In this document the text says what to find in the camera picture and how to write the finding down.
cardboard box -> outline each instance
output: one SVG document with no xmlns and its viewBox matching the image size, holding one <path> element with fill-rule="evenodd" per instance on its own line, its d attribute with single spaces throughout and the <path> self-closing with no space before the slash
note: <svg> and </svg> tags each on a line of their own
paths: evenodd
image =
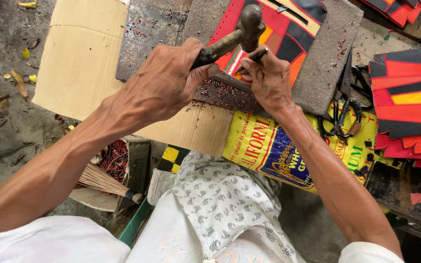
<svg viewBox="0 0 421 263">
<path fill-rule="evenodd" d="M 123 137 L 122 140 L 128 148 L 128 164 L 123 184 L 144 194 L 148 185 L 146 177 L 151 141 L 131 135 Z M 90 187 L 74 189 L 69 197 L 86 206 L 108 212 L 117 212 L 136 204 L 126 198 L 107 195 Z"/>
<path fill-rule="evenodd" d="M 123 83 L 115 79 L 127 16 L 118 0 L 58 0 L 51 17 L 32 102 L 58 114 L 84 120 Z M 221 156 L 232 111 L 185 107 L 173 118 L 136 135 Z"/>
</svg>

forearm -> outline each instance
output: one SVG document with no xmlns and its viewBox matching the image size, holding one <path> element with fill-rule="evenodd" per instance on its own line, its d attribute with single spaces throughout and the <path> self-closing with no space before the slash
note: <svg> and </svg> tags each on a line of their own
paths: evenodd
<svg viewBox="0 0 421 263">
<path fill-rule="evenodd" d="M 46 215 L 71 193 L 89 160 L 120 138 L 101 108 L 0 187 L 0 232 Z"/>
<path fill-rule="evenodd" d="M 299 106 L 274 116 L 293 141 L 321 199 L 348 242 L 372 242 L 401 256 L 376 201 L 309 124 Z"/>
</svg>

hammer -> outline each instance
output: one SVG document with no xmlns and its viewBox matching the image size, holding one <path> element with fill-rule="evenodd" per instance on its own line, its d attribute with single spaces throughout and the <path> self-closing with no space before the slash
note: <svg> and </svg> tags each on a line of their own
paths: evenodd
<svg viewBox="0 0 421 263">
<path fill-rule="evenodd" d="M 251 4 L 243 8 L 235 28 L 232 33 L 203 49 L 194 61 L 191 70 L 216 62 L 238 44 L 244 52 L 254 51 L 259 46 L 259 37 L 266 30 L 259 6 Z"/>
</svg>

hand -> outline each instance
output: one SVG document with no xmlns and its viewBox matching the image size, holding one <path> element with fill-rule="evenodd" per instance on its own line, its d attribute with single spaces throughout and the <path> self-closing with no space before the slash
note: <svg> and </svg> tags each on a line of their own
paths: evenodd
<svg viewBox="0 0 421 263">
<path fill-rule="evenodd" d="M 173 117 L 188 105 L 196 88 L 219 71 L 217 64 L 190 71 L 203 48 L 195 38 L 180 47 L 156 46 L 123 88 L 102 102 L 114 125 L 128 130 L 140 117 L 147 126 Z"/>
<path fill-rule="evenodd" d="M 290 87 L 290 63 L 274 56 L 271 50 L 261 57 L 260 62 L 249 59 L 266 45 L 259 46 L 255 51 L 241 59 L 245 68 L 241 73 L 247 81 L 252 81 L 251 89 L 254 97 L 271 115 L 284 109 L 294 109 Z"/>
</svg>

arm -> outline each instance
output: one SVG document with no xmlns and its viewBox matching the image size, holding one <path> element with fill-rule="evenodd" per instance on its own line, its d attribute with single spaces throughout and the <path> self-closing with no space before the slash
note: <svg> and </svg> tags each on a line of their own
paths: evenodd
<svg viewBox="0 0 421 263">
<path fill-rule="evenodd" d="M 169 119 L 191 102 L 196 87 L 219 70 L 211 64 L 190 72 L 203 48 L 194 38 L 181 47 L 157 46 L 119 92 L 6 181 L 0 187 L 0 232 L 28 224 L 60 205 L 105 145 Z"/>
<path fill-rule="evenodd" d="M 300 152 L 324 206 L 347 241 L 375 243 L 402 258 L 399 241 L 376 201 L 293 102 L 289 62 L 269 51 L 260 63 L 243 58 L 241 64 L 247 69 L 243 77 L 253 82 L 258 102 L 274 116 Z"/>
</svg>

